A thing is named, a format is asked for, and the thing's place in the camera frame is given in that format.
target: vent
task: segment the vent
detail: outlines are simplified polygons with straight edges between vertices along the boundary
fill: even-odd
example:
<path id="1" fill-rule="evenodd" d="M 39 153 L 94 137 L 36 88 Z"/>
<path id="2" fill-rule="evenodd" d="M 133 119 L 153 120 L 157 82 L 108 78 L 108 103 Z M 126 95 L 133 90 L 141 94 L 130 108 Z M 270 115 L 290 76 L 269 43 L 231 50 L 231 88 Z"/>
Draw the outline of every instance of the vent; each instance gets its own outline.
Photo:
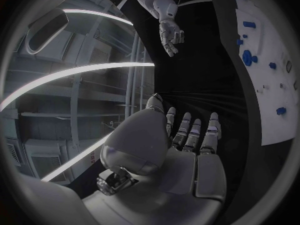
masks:
<path id="1" fill-rule="evenodd" d="M 40 179 L 59 168 L 62 164 L 58 155 L 31 155 L 31 159 L 37 175 Z M 63 173 L 51 180 L 51 182 L 65 182 L 66 177 Z"/>
<path id="2" fill-rule="evenodd" d="M 23 42 L 25 36 L 26 36 L 26 35 L 22 36 L 22 37 L 20 38 L 20 40 L 18 41 L 17 45 L 16 45 L 15 48 L 13 49 L 13 52 L 14 52 L 14 53 L 18 52 L 18 50 L 19 50 L 19 48 L 21 47 L 21 44 L 22 44 L 22 42 Z"/>
<path id="3" fill-rule="evenodd" d="M 94 48 L 89 59 L 89 64 L 106 64 L 109 61 L 109 54 Z"/>
<path id="4" fill-rule="evenodd" d="M 21 167 L 20 160 L 19 160 L 17 152 L 15 150 L 15 146 L 13 144 L 7 143 L 7 147 L 11 154 L 11 159 L 12 159 L 14 165 Z"/>

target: blue component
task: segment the blue component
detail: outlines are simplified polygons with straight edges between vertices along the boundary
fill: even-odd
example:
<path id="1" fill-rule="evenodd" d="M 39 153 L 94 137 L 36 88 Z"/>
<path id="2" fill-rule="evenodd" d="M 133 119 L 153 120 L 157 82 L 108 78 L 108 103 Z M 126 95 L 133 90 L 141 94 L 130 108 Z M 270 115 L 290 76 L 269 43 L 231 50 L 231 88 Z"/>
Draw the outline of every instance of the blue component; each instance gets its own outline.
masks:
<path id="1" fill-rule="evenodd" d="M 252 62 L 257 63 L 258 62 L 258 57 L 257 56 L 253 56 L 252 57 Z"/>
<path id="2" fill-rule="evenodd" d="M 241 40 L 241 39 L 236 40 L 236 44 L 237 44 L 237 45 L 242 45 L 243 43 L 244 43 L 244 41 Z"/>
<path id="3" fill-rule="evenodd" d="M 245 50 L 242 54 L 242 61 L 245 63 L 246 66 L 251 66 L 252 64 L 252 55 L 249 50 Z"/>
<path id="4" fill-rule="evenodd" d="M 282 115 L 287 112 L 287 109 L 285 107 L 280 107 L 276 110 L 276 112 L 277 112 L 277 115 Z"/>
<path id="5" fill-rule="evenodd" d="M 274 62 L 270 62 L 269 66 L 271 69 L 276 69 L 276 63 Z"/>
<path id="6" fill-rule="evenodd" d="M 256 25 L 254 22 L 251 21 L 243 21 L 242 24 L 244 25 L 244 27 L 246 28 L 256 28 Z"/>

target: robotic arm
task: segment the robotic arm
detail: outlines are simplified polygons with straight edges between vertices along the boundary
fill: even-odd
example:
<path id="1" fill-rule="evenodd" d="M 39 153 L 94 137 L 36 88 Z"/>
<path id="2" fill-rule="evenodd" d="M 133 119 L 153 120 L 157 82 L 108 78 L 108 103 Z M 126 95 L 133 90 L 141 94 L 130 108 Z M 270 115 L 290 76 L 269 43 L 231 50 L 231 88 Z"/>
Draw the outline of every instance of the robotic arm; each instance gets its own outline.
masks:
<path id="1" fill-rule="evenodd" d="M 173 0 L 137 0 L 153 17 L 159 19 L 160 41 L 170 57 L 178 53 L 174 44 L 184 43 L 185 33 L 174 21 L 178 6 Z"/>

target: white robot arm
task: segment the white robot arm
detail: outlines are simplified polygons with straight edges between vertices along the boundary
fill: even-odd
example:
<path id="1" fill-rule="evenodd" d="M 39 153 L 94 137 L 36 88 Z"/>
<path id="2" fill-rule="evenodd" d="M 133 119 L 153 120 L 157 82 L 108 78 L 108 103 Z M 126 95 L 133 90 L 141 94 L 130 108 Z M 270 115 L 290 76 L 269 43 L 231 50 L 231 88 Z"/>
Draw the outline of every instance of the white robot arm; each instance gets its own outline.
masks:
<path id="1" fill-rule="evenodd" d="M 159 35 L 170 57 L 178 53 L 173 44 L 184 43 L 185 33 L 174 21 L 178 6 L 173 0 L 137 0 L 153 17 L 159 19 Z"/>

